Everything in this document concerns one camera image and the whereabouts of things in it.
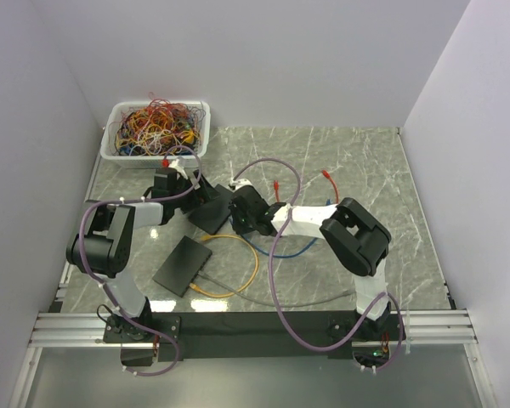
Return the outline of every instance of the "white wall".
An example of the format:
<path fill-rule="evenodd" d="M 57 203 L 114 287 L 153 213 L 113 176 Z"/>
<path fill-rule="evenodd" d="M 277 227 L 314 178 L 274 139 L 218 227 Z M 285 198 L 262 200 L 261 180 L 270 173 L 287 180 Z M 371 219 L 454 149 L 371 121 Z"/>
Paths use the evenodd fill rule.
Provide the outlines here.
<path fill-rule="evenodd" d="M 510 407 L 510 0 L 473 0 L 405 125 L 452 294 Z"/>
<path fill-rule="evenodd" d="M 204 99 L 218 125 L 402 126 L 468 0 L 32 0 L 100 124 Z"/>
<path fill-rule="evenodd" d="M 0 0 L 0 407 L 46 309 L 99 129 L 26 0 Z"/>

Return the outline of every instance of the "basket filled with cables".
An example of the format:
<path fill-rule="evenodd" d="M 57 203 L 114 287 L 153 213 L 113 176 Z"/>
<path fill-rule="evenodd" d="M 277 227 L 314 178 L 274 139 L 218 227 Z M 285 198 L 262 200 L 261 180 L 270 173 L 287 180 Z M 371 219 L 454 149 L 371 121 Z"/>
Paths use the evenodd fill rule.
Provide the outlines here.
<path fill-rule="evenodd" d="M 158 168 L 170 147 L 190 147 L 199 157 L 210 136 L 210 107 L 201 101 L 165 99 L 121 102 L 113 107 L 100 145 L 100 155 L 125 168 Z M 183 167 L 197 167 L 185 150 L 166 157 L 180 158 Z"/>

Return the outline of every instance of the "white basket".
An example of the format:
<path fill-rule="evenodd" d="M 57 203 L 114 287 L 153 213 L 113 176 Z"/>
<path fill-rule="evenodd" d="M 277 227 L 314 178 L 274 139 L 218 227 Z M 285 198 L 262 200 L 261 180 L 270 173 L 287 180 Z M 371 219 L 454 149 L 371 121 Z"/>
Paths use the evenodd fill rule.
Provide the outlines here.
<path fill-rule="evenodd" d="M 150 102 L 149 99 L 128 101 L 121 102 L 113 107 L 108 122 L 105 125 L 104 137 L 100 144 L 100 155 L 102 158 L 125 168 L 159 168 L 162 166 L 164 156 L 119 156 L 115 153 L 116 134 L 121 126 L 122 114 L 128 113 L 131 108 L 143 108 Z M 207 142 L 210 139 L 210 106 L 202 101 L 185 102 L 183 100 L 171 100 L 170 102 L 201 108 L 206 113 L 202 119 L 200 140 L 196 147 L 196 154 L 199 157 L 203 157 L 206 154 Z M 183 167 L 198 167 L 196 159 L 192 155 L 168 156 L 168 159 L 173 158 L 180 158 Z"/>

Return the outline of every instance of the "marble tabletop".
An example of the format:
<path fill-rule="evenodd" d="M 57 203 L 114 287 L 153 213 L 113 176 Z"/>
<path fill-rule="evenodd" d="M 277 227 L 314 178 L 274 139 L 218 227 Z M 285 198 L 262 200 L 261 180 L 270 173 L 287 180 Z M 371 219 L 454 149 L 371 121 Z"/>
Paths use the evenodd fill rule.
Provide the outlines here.
<path fill-rule="evenodd" d="M 276 157 L 291 163 L 301 174 L 303 188 L 298 205 L 334 202 L 331 184 L 320 170 L 334 178 L 341 198 L 353 197 L 385 225 L 393 240 L 386 263 L 388 290 L 403 309 L 449 309 L 444 277 L 434 252 L 428 227 L 417 198 L 400 136 L 395 127 L 221 127 L 212 130 L 207 153 L 202 157 L 203 173 L 212 184 L 227 185 L 232 175 L 260 157 Z M 154 170 L 122 169 L 100 161 L 90 197 L 118 199 L 140 197 L 152 185 Z M 273 182 L 280 183 L 280 198 L 290 198 L 296 187 L 290 170 L 275 163 L 252 167 L 242 175 L 250 179 L 261 195 L 274 201 Z M 220 233 L 230 234 L 227 223 Z M 238 296 L 210 299 L 193 290 L 183 298 L 173 295 L 151 278 L 182 236 L 195 240 L 205 233 L 178 210 L 167 224 L 138 229 L 133 234 L 129 268 L 140 290 L 150 299 L 154 311 L 266 311 Z M 268 251 L 271 237 L 252 234 L 251 239 Z M 279 254 L 297 252 L 308 237 L 284 237 Z M 205 242 L 213 252 L 203 272 L 229 286 L 239 287 L 254 266 L 251 251 L 240 241 L 215 239 Z M 272 302 L 268 283 L 268 258 L 259 255 L 260 268 L 245 294 Z M 101 289 L 86 275 L 71 267 L 71 278 L 62 312 L 94 312 L 106 303 Z M 331 248 L 318 240 L 301 256 L 275 261 L 275 281 L 283 303 L 308 303 L 332 297 L 353 288 L 352 275 L 343 268 Z M 227 292 L 197 278 L 195 283 L 210 292 Z M 354 297 L 340 297 L 329 303 L 302 309 L 354 309 Z"/>

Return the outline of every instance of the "tangled wires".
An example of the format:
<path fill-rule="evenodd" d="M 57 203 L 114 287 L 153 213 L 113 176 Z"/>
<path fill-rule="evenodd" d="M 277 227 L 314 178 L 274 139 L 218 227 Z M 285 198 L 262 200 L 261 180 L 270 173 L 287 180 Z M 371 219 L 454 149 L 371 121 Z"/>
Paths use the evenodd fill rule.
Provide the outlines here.
<path fill-rule="evenodd" d="M 116 134 L 120 156 L 162 156 L 175 145 L 196 149 L 206 112 L 194 106 L 153 99 L 141 109 L 123 114 Z"/>

